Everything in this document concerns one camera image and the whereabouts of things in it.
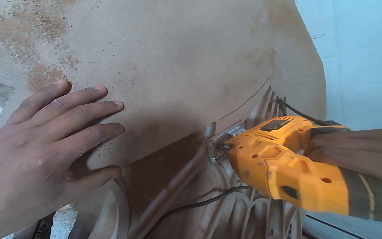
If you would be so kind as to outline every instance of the fingernail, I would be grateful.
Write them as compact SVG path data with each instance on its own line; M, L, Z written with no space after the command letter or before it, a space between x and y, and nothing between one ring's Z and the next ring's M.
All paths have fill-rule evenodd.
M63 84L64 81L65 81L64 79L59 79L56 82L54 82L54 84Z
M97 86L94 86L95 89L97 90L105 90L106 88L104 87L104 85L97 85Z
M122 106L122 108L125 106L125 105L123 104L123 102L120 101L120 100L115 100L114 103L116 103L117 105Z

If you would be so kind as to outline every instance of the sawdust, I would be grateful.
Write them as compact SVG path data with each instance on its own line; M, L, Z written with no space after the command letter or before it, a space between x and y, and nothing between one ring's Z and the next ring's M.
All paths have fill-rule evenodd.
M43 64L34 65L27 73L28 86L31 91L42 89L62 78L65 79L66 76L56 66L46 67Z
M59 64L66 65L69 68L74 68L77 64L79 64L79 60L75 57L73 57L71 54L59 58Z
M66 7L75 0L11 0L0 6L0 52L28 68L26 80L31 91L50 84L63 75L63 70L77 70L66 40L69 28ZM58 62L45 63L39 47L54 46Z

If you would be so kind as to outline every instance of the black cable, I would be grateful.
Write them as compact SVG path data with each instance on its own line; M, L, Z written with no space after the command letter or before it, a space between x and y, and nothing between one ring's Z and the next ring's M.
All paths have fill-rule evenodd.
M294 113L300 115L301 117L305 117L306 119L310 120L310 121L313 121L314 123L316 123L317 125L321 125L321 126L330 126L331 124L323 121L323 120L320 120L320 119L315 119L307 114L304 114L304 113L301 113L300 111L294 109L292 106L290 106L289 104L287 104L286 102L284 102L283 100L281 99L277 99L278 103L279 104L282 104L284 106L287 106L290 110L294 111Z
M228 196L229 194L235 192L235 191L238 191L238 190L241 190L241 189L247 189L247 188L251 188L250 186L237 186L237 187L231 187L230 189L228 189L225 193L222 193L222 194L219 194L218 196L214 197L214 198L210 198L206 201L203 201L203 202L198 202L198 203L193 203L193 204L188 204L188 205L185 205L185 206L182 206L182 207L179 207L179 208L176 208L176 209L173 209L167 213L165 213L159 220L156 224L158 224L159 222L161 222L162 220L164 220L165 218L173 215L173 214L176 214L178 212L182 212L182 211L185 211L185 210L188 210L188 209L191 209L191 208L198 208L198 207L202 207L202 206L205 206L205 205L208 205L210 203L213 203L213 202L216 202L216 201L219 201L220 199L223 199L223 198L226 198L226 196Z
M315 221L317 221L317 222L320 222L320 223L322 223L322 224L324 224L324 225L327 225L327 226L329 226L329 227L332 227L332 228L334 228L334 229L337 229L337 230L339 230L339 231L342 231L342 232L344 232L344 233L346 233L346 234L348 234L348 235L350 235L350 236L354 236L354 237L356 237L356 238L358 238L358 239L365 239L365 238L362 237L362 236L358 236L358 235L356 235L356 234L354 234L354 233L351 233L351 232L349 232L349 231L346 231L346 230L344 230L344 229L341 229L340 227L337 227L337 226L334 226L334 225L329 224L329 223L327 223L327 222L324 222L324 221L322 221L322 220L319 220L318 218L312 217L311 215L307 215L307 214L306 214L306 216L309 217L310 219L313 219L313 220L315 220Z

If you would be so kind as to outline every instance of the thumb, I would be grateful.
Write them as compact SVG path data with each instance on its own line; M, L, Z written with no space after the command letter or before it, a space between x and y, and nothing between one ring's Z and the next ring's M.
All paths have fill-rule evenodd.
M86 177L71 182L69 190L75 194L82 194L95 188L101 187L108 181L120 176L122 170L118 166L107 166L104 168L96 169Z

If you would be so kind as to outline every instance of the stain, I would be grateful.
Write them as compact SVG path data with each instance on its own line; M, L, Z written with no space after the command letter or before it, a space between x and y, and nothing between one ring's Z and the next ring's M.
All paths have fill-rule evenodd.
M246 52L244 58L248 61L251 61L251 63L255 66L255 67L260 67L262 66L263 62L264 62L264 57L265 56L262 56L262 57L257 57L255 59L255 54L253 52Z
M246 60L251 60L252 58L253 58L253 56L254 56L254 53L252 53L252 52L247 52L246 54L245 54L245 59Z
M273 71L276 71L276 66L275 66L276 51L273 48L266 50L264 52L264 58L268 59L270 68L272 68Z
M252 16L252 23L250 26L251 33L257 33L259 31L260 18L262 17L262 13L257 14L256 16Z
M0 54L8 55L14 62L26 65L28 88L31 91L60 79L63 70L77 70L79 60L72 56L68 41L66 7L76 0L25 1L11 0L11 7L0 6ZM40 45L55 47L59 61L43 63Z
M56 82L58 79L66 78L61 70L56 66L46 67L43 64L36 64L27 73L27 83L30 91L37 91L44 86Z
M241 173L241 176L249 177L249 176L250 176L250 171L248 171L248 170L243 171L243 172Z
M290 0L267 0L266 1L268 23L274 28L287 31L300 31L305 28L300 14Z
M256 60L256 67L260 67L263 64L263 57L259 57Z

